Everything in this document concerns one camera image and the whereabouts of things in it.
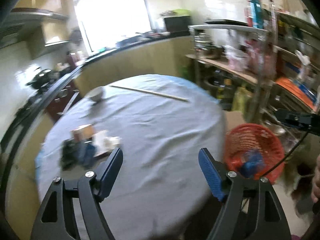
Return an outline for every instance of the white tablecloth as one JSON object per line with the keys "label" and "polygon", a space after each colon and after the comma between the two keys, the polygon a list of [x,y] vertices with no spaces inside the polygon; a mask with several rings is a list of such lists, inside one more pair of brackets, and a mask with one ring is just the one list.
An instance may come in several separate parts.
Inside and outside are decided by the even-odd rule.
{"label": "white tablecloth", "polygon": [[[42,200],[52,178],[75,179],[85,170],[59,167],[61,143],[79,125],[122,138],[124,162],[111,191],[101,203],[116,239],[149,239],[174,234],[199,211],[210,196],[198,164],[200,148],[221,160],[224,114],[216,100],[180,78],[144,75],[114,85],[153,90],[187,98],[178,101],[141,92],[105,87],[103,101],[82,99],[48,133],[38,177]],[[79,203],[75,214],[82,238],[87,239]]]}

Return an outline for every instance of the wooden stick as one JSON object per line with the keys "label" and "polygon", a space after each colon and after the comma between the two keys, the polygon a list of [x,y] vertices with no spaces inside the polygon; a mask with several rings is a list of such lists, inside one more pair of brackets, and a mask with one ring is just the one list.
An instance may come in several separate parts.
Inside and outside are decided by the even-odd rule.
{"label": "wooden stick", "polygon": [[122,88],[122,89],[127,89],[127,90],[132,90],[132,91],[137,91],[137,92],[152,94],[152,95],[156,95],[156,96],[161,96],[161,97],[165,97],[165,98],[172,98],[172,99],[176,99],[176,100],[180,100],[180,101],[184,101],[184,102],[189,102],[189,99],[186,99],[186,98],[181,98],[181,97],[177,97],[177,96],[171,96],[171,95],[168,95],[168,94],[159,93],[159,92],[154,92],[154,91],[150,91],[150,90],[137,89],[137,88],[127,88],[127,87],[119,87],[119,86],[115,86],[115,85],[109,85],[109,87]]}

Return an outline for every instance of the person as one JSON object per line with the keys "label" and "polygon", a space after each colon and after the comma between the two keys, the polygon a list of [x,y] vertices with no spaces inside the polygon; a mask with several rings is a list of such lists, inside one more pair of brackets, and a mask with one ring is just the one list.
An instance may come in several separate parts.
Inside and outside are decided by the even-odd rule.
{"label": "person", "polygon": [[315,175],[312,179],[311,198],[314,203],[317,203],[320,198],[320,155],[317,158]]}

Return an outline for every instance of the orange cloth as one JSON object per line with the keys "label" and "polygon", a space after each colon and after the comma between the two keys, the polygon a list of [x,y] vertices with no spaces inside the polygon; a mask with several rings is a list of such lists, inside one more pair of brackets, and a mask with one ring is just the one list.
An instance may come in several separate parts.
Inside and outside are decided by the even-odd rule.
{"label": "orange cloth", "polygon": [[289,92],[294,94],[297,98],[299,98],[302,102],[304,102],[307,106],[313,109],[312,101],[288,78],[281,77],[276,80],[276,84],[282,86],[287,89]]}

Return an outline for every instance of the red basket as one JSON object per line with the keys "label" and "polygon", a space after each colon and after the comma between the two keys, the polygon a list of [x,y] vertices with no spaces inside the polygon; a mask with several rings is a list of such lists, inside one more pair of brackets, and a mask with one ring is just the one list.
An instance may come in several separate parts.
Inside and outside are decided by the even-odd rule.
{"label": "red basket", "polygon": [[[226,136],[224,161],[231,171],[238,171],[235,159],[251,149],[258,149],[263,157],[265,168],[255,174],[259,177],[284,158],[280,140],[268,129],[259,124],[246,123],[237,126]],[[280,164],[266,177],[273,184],[281,174],[284,164]]]}

